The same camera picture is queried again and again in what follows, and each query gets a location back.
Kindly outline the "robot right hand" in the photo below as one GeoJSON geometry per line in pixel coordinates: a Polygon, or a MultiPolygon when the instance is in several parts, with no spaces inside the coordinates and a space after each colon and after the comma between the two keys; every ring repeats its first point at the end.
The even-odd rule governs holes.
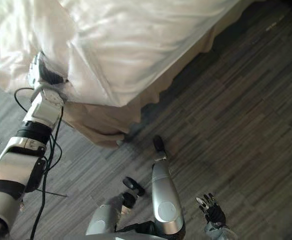
{"type": "Polygon", "coordinates": [[[204,194],[203,197],[196,197],[195,199],[207,223],[213,223],[217,228],[226,225],[226,216],[211,193],[204,194]]]}

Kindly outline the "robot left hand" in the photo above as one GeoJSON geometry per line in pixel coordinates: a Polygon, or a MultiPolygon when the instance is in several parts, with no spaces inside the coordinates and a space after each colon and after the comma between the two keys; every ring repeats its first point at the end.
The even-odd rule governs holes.
{"type": "Polygon", "coordinates": [[[51,63],[42,51],[38,52],[29,64],[26,79],[33,88],[41,83],[59,85],[67,82],[66,76],[60,72],[58,66],[51,63]]]}

